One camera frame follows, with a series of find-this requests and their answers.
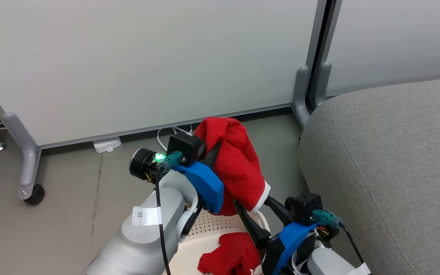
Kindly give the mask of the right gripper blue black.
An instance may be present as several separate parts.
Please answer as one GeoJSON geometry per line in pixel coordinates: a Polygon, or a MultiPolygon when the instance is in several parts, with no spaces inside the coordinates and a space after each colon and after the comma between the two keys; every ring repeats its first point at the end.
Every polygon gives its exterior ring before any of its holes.
{"type": "Polygon", "coordinates": [[[292,223],[291,212],[279,201],[267,196],[269,207],[283,223],[283,230],[271,238],[237,201],[233,201],[240,220],[252,242],[262,251],[261,268],[265,275],[338,275],[340,256],[325,243],[340,232],[338,226],[292,223]]]}

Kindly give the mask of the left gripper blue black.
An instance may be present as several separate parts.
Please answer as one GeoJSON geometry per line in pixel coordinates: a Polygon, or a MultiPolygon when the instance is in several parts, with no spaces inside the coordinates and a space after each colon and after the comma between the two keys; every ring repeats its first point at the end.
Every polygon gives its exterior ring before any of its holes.
{"type": "Polygon", "coordinates": [[[202,158],[196,153],[183,155],[180,151],[173,151],[163,155],[140,148],[129,162],[129,172],[132,176],[157,186],[169,171],[178,171],[194,186],[201,197],[201,207],[218,214],[223,205],[224,185],[214,172],[214,166],[221,145],[222,142],[218,142],[202,158]]]}

